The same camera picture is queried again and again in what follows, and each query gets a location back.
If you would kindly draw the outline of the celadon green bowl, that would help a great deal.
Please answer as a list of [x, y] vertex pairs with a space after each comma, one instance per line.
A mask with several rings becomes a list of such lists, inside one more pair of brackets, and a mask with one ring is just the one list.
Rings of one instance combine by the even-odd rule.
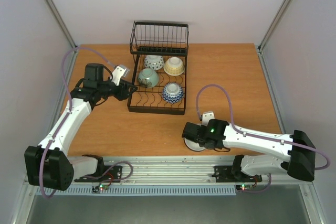
[[138, 74], [138, 83], [144, 88], [153, 88], [159, 82], [159, 75], [151, 68], [142, 69]]

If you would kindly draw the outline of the red patterned bowl blue outside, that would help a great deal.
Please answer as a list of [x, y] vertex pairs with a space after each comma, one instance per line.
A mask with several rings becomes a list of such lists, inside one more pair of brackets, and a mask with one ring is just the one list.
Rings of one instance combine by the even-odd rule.
[[169, 104], [175, 104], [182, 101], [183, 89], [177, 83], [168, 83], [164, 86], [162, 91], [162, 98]]

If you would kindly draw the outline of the plain white bowl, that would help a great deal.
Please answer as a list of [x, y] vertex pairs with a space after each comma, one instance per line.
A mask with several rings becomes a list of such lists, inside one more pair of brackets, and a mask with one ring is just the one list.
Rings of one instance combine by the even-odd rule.
[[184, 144], [186, 145], [186, 147], [191, 151], [202, 152], [202, 151], [206, 150], [205, 147], [200, 146], [198, 143], [195, 143], [195, 142], [193, 142], [191, 140], [188, 140], [186, 138], [183, 138], [183, 140], [184, 140]]

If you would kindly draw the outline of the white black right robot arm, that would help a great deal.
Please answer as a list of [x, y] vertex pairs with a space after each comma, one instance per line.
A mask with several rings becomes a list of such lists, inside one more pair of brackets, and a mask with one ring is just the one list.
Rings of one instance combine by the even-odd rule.
[[270, 134], [234, 128], [231, 123], [210, 119], [206, 125], [187, 122], [182, 138], [189, 148], [201, 150], [241, 148], [261, 156], [236, 156], [232, 175], [237, 180], [259, 174], [287, 173], [290, 177], [311, 182], [315, 172], [315, 146], [300, 130], [292, 134]]

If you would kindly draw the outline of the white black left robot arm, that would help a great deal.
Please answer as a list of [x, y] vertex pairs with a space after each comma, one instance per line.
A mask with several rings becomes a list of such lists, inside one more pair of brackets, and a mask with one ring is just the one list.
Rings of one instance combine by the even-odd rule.
[[28, 182], [38, 186], [48, 197], [46, 189], [65, 191], [74, 180], [103, 180], [108, 172], [101, 156], [86, 154], [68, 159], [71, 142], [81, 124], [109, 97], [119, 101], [128, 99], [137, 87], [124, 80], [129, 69], [118, 65], [114, 70], [100, 63], [89, 63], [81, 78], [70, 92], [67, 105], [47, 136], [37, 145], [25, 150], [24, 159]]

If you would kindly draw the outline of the red patterned bowl dotted outside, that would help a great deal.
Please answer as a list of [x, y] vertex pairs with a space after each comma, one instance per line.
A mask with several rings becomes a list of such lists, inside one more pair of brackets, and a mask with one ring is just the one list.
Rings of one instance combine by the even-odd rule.
[[144, 67], [158, 71], [163, 68], [164, 59], [159, 55], [147, 55], [144, 58]]

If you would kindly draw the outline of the blue yellow floral bowl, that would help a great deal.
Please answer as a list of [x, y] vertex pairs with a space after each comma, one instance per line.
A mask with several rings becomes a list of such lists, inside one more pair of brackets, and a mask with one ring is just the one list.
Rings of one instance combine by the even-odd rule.
[[184, 73], [185, 66], [181, 58], [170, 57], [164, 63], [163, 69], [168, 75], [179, 76]]

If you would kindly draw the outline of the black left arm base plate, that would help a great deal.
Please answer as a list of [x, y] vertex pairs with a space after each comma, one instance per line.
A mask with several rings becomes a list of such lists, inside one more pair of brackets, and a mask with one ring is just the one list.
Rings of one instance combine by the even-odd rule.
[[104, 180], [110, 181], [113, 179], [113, 182], [116, 182], [117, 179], [121, 178], [122, 175], [122, 166], [117, 165], [114, 168], [110, 169], [106, 174], [102, 175], [109, 166], [104, 166], [103, 170], [100, 172], [96, 172], [91, 175], [87, 175], [86, 177], [80, 177], [75, 179], [74, 182], [76, 183], [98, 183]]

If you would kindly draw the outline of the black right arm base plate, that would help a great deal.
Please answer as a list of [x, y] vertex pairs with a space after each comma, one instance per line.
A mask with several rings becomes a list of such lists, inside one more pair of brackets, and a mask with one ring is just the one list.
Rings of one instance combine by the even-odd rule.
[[232, 166], [218, 165], [214, 166], [212, 175], [217, 183], [259, 183], [262, 182], [260, 175], [249, 176], [240, 170], [233, 169]]

